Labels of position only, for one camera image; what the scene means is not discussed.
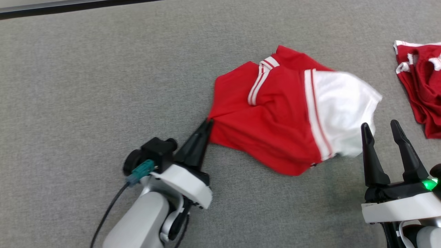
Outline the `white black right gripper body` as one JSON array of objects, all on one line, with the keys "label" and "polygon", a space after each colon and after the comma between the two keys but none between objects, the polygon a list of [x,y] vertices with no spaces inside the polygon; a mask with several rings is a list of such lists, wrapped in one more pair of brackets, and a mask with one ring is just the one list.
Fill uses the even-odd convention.
[{"label": "white black right gripper body", "polygon": [[440,224],[440,185],[435,178],[369,188],[362,204],[366,223],[420,221]]}]

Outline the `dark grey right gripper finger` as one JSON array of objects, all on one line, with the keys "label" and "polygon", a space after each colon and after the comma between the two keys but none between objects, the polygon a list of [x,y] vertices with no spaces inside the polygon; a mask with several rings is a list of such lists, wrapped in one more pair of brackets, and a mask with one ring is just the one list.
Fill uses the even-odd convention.
[{"label": "dark grey right gripper finger", "polygon": [[374,148],[375,139],[368,123],[363,123],[361,125],[361,132],[365,185],[367,187],[389,185],[391,183],[390,178],[384,173],[376,154]]},{"label": "dark grey right gripper finger", "polygon": [[404,182],[418,183],[429,177],[429,173],[421,162],[417,152],[413,148],[410,140],[405,135],[401,125],[397,120],[390,122],[395,143],[398,145],[404,172],[402,174]]}]

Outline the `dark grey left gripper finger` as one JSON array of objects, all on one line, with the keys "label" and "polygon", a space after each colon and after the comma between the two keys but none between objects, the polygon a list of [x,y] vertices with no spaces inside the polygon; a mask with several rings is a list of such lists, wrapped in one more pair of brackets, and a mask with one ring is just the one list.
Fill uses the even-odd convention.
[{"label": "dark grey left gripper finger", "polygon": [[187,165],[201,171],[205,152],[210,140],[213,119],[204,120],[191,136],[191,148],[187,155]]},{"label": "dark grey left gripper finger", "polygon": [[208,142],[208,121],[205,119],[174,155],[178,163],[203,163]]}]

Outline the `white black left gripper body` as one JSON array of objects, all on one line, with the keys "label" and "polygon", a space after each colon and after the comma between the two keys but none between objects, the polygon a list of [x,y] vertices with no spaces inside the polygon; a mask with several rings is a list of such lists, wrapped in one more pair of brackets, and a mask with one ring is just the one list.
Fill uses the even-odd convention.
[{"label": "white black left gripper body", "polygon": [[203,209],[208,209],[212,203],[213,192],[211,188],[181,165],[172,163],[162,173],[151,172],[150,174],[181,195],[199,204]]}]

